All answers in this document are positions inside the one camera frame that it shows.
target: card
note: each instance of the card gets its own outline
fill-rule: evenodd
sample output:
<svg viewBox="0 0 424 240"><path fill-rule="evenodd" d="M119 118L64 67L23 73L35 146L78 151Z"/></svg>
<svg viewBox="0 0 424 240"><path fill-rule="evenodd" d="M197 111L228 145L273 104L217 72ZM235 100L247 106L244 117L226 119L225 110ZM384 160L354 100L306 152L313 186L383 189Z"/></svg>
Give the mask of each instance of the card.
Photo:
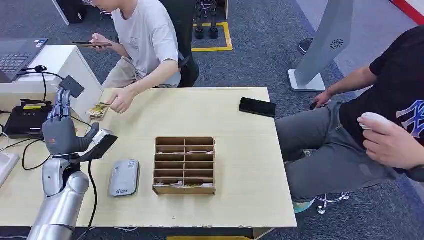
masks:
<svg viewBox="0 0 424 240"><path fill-rule="evenodd" d="M104 102L99 102L92 109L88 110L86 113L90 116L91 119L101 120L105 117L106 112L109 109L109 105Z"/></svg>

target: caster wheel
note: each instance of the caster wheel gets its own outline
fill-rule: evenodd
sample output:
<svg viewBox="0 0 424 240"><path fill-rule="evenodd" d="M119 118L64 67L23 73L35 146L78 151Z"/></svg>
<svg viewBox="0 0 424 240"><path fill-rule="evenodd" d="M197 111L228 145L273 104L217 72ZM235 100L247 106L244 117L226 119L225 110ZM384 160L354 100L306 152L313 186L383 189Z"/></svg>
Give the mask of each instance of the caster wheel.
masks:
<svg viewBox="0 0 424 240"><path fill-rule="evenodd" d="M209 29L209 35L211 39L218 39L218 28L211 28Z"/></svg>
<svg viewBox="0 0 424 240"><path fill-rule="evenodd" d="M196 29L196 39L203 39L205 37L203 28Z"/></svg>
<svg viewBox="0 0 424 240"><path fill-rule="evenodd" d="M319 214L321 214L321 215L323 215L323 214L325 214L325 213L326 213L326 211L323 209L323 207L322 207L322 206L318 206L317 211L318 211L318 213L319 213Z"/></svg>

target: white t-shirt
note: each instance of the white t-shirt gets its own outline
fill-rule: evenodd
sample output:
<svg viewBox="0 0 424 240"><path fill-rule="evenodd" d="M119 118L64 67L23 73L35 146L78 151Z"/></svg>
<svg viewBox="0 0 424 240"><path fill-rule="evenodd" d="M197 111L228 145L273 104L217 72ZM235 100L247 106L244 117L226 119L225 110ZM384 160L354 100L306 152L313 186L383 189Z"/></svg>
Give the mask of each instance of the white t-shirt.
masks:
<svg viewBox="0 0 424 240"><path fill-rule="evenodd" d="M138 77L143 79L151 74L165 60L178 63L177 34L166 8L158 0L138 0L129 19L124 19L119 9L112 12L112 18ZM164 84L176 86L180 81L181 74L177 72Z"/></svg>

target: cardboard organizer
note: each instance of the cardboard organizer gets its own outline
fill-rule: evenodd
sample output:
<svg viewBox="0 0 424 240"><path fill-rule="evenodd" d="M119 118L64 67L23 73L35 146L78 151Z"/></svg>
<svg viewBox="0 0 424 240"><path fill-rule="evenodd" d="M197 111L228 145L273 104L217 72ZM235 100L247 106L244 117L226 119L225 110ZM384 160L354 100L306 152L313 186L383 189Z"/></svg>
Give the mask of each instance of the cardboard organizer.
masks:
<svg viewBox="0 0 424 240"><path fill-rule="evenodd" d="M215 193L213 137L157 137L153 191L156 194Z"/></svg>

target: phone in hand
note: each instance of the phone in hand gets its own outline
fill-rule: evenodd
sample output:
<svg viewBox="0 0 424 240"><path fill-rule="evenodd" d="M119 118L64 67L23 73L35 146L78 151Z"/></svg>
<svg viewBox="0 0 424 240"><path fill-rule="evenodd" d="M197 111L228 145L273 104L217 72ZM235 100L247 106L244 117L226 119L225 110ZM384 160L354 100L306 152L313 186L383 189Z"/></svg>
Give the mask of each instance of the phone in hand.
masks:
<svg viewBox="0 0 424 240"><path fill-rule="evenodd" d="M240 112L275 118L277 105L272 102L242 97L238 110Z"/></svg>
<svg viewBox="0 0 424 240"><path fill-rule="evenodd" d="M112 47L111 43L106 42L89 42L89 41L72 41L72 44L75 44L77 46L86 47L86 48L95 48L95 47Z"/></svg>

